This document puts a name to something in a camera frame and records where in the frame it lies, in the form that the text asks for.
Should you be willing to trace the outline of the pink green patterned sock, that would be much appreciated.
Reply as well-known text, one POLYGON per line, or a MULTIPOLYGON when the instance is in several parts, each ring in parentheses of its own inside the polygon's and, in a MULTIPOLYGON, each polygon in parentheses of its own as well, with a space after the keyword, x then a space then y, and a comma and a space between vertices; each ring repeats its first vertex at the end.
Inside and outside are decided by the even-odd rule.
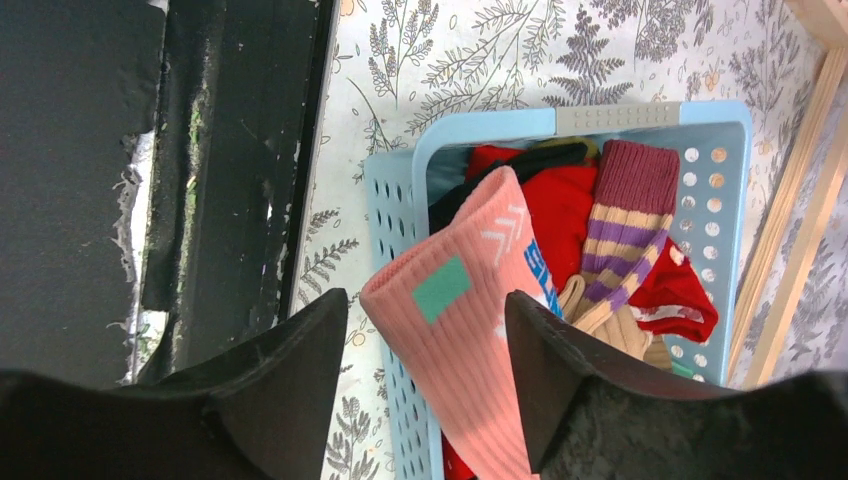
POLYGON ((529 479, 505 329, 515 290, 555 308, 513 169, 490 172, 451 223, 403 252, 363 287, 360 302, 481 479, 529 479))

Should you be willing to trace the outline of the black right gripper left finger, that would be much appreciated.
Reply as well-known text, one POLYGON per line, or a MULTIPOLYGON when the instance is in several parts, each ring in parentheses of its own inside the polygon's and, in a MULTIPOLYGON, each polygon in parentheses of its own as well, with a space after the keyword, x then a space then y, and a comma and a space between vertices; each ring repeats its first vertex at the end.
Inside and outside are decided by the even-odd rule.
POLYGON ((94 390, 1 374, 5 479, 317 479, 348 317, 345 290, 152 385, 94 390))

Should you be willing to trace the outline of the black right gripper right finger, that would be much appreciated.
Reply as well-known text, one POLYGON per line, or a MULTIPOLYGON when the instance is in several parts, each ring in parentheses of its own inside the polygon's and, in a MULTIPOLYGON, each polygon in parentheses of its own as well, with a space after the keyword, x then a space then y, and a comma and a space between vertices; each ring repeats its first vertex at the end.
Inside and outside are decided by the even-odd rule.
POLYGON ((847 375, 751 391, 687 379, 564 323, 526 293, 505 302, 531 470, 543 479, 843 479, 847 375))

